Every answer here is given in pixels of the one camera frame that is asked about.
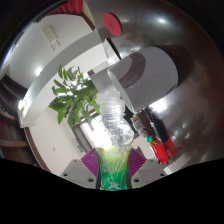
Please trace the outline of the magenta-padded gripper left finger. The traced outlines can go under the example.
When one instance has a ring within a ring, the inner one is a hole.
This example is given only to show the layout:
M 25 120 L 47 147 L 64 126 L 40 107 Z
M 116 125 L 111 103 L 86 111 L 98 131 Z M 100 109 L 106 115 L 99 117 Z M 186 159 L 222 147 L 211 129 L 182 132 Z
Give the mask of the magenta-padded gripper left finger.
M 100 165 L 95 149 L 87 152 L 81 159 L 73 159 L 61 177 L 84 188 L 100 188 Z

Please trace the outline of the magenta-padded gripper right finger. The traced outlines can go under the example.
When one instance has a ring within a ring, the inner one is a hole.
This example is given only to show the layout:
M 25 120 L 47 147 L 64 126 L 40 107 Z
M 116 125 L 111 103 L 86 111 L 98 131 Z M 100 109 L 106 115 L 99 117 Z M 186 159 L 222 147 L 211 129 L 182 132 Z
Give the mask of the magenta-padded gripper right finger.
M 163 168 L 154 159 L 147 159 L 139 151 L 130 151 L 128 172 L 133 189 L 146 186 L 166 176 Z

